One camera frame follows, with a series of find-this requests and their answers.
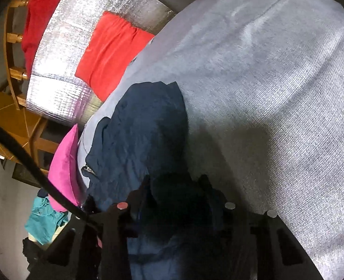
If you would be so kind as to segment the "navy blue jacket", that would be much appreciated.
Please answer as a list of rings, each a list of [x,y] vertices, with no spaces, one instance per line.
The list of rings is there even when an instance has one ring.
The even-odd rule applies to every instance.
[[[151,177],[141,233],[130,243],[134,279],[186,279],[193,182],[184,159],[188,118],[177,83],[132,85],[95,129],[83,174],[99,210],[126,200]]]

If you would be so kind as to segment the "pink cloth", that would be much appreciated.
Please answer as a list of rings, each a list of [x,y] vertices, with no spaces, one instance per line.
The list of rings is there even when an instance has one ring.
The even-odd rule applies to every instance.
[[[76,206],[82,200],[77,171],[78,133],[75,124],[59,144],[48,173],[49,181]]]

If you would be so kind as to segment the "teal garment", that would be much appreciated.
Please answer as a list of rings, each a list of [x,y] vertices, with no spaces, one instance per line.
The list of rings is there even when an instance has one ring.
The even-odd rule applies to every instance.
[[[68,213],[54,210],[48,197],[37,196],[24,227],[39,244],[44,245],[52,241],[57,228],[65,225],[68,220]]]

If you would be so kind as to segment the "black garment on floor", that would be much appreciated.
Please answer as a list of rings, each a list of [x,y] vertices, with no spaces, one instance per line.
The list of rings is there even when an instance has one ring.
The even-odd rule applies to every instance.
[[[26,257],[28,262],[27,270],[30,272],[32,268],[40,261],[43,257],[45,250],[38,246],[35,242],[29,240],[29,238],[23,239],[23,255]]]

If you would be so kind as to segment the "wooden chair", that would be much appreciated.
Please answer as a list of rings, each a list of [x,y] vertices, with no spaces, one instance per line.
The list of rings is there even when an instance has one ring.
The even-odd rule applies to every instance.
[[[15,9],[28,6],[29,0],[12,0],[7,9],[2,34],[4,61],[6,64],[6,88],[0,89],[0,127],[10,134],[26,150],[36,164],[38,154],[54,154],[58,143],[42,138],[48,120],[26,108],[26,95],[21,91],[22,83],[28,81],[26,69],[16,66],[13,46],[20,44],[23,35],[13,32]]]

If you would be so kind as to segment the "silver foil insulated mat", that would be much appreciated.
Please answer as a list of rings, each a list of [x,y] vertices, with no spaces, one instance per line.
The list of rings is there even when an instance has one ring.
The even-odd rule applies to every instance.
[[[103,12],[157,34],[175,13],[159,0],[60,0],[35,54],[26,107],[58,123],[85,125],[101,106],[75,76]]]

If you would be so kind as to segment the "bright red folded cloth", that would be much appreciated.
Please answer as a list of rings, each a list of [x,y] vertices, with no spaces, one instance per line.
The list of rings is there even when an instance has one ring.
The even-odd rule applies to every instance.
[[[119,85],[128,65],[153,38],[150,32],[105,11],[80,59],[75,76],[104,102]]]

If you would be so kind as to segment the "grey knit bed sheet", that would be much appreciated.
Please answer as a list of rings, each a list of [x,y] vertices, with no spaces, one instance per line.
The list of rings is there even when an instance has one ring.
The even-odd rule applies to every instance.
[[[334,0],[196,0],[126,69],[79,143],[132,85],[176,82],[186,160],[231,201],[275,210],[324,279],[344,278],[344,8]]]

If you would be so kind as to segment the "dark red hanging garment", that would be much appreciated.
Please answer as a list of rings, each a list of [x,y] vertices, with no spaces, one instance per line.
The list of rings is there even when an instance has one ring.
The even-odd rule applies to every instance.
[[[28,78],[30,78],[35,55],[43,33],[59,2],[60,0],[29,0],[28,2],[26,23],[21,43]]]

